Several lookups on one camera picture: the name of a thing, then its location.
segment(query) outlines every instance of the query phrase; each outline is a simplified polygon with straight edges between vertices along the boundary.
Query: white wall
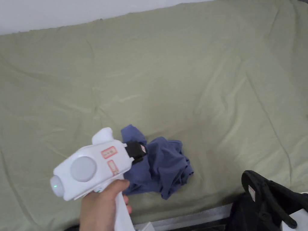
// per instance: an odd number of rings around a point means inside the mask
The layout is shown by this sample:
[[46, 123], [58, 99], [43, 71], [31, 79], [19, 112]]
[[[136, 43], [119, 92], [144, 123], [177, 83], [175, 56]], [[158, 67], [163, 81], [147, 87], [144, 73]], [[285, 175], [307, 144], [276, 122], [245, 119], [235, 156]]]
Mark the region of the white wall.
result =
[[210, 0], [0, 0], [0, 34], [75, 25]]

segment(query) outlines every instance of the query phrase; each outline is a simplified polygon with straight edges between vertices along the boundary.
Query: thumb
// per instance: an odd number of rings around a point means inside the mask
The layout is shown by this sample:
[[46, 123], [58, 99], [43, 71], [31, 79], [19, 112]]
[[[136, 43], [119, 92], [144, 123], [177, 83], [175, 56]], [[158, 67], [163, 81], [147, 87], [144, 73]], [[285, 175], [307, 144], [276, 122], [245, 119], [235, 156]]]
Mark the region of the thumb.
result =
[[101, 194], [103, 197], [108, 197], [109, 199], [115, 199], [116, 196], [129, 187], [128, 180], [115, 180], [110, 185], [108, 185]]

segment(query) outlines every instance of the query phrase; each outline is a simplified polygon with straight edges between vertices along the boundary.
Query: fingers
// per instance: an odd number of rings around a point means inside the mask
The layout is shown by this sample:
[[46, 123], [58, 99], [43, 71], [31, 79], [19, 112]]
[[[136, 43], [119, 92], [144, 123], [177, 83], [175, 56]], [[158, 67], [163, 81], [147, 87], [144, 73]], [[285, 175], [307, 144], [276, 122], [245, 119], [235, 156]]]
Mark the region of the fingers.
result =
[[123, 199], [124, 199], [125, 204], [127, 205], [128, 204], [128, 197], [126, 195], [123, 195]]
[[105, 190], [101, 193], [104, 194], [104, 197], [108, 197], [109, 199], [115, 199], [116, 196], [127, 189], [129, 186], [128, 180], [115, 180], [110, 185], [105, 188]]
[[131, 214], [133, 211], [132, 207], [130, 205], [127, 205], [126, 208], [127, 208], [128, 213]]

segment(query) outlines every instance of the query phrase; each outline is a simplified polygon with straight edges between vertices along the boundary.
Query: device handle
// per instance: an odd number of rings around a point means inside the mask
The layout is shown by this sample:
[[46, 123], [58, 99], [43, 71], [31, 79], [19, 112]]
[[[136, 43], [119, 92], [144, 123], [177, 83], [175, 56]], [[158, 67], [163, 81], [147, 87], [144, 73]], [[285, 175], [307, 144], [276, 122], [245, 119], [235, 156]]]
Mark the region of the device handle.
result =
[[[120, 175], [117, 176], [116, 179], [123, 180], [124, 175], [120, 174]], [[94, 189], [94, 192], [96, 192], [96, 193], [102, 192], [110, 183], [111, 182], [106, 183], [104, 185], [98, 185]], [[116, 204], [116, 210], [115, 210], [116, 215], [115, 215], [114, 231], [135, 231], [131, 217], [129, 216], [129, 213], [128, 213], [122, 192], [120, 192], [116, 196], [115, 204]]]
[[115, 231], [135, 231], [122, 192], [116, 196], [115, 204]]

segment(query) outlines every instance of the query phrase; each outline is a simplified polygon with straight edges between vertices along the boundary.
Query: white plastic gun-shaped device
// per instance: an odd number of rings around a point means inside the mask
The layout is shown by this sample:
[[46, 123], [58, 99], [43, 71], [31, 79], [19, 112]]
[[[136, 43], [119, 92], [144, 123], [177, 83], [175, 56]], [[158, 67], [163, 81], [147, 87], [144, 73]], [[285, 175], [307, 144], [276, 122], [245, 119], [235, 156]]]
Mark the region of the white plastic gun-shaped device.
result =
[[[130, 170], [129, 157], [121, 141], [113, 139], [111, 128], [103, 128], [92, 138], [92, 145], [76, 151], [54, 169], [51, 188], [64, 200], [78, 199], [95, 191], [103, 191], [112, 181], [123, 179]], [[122, 193], [116, 197], [115, 231], [134, 231]]]

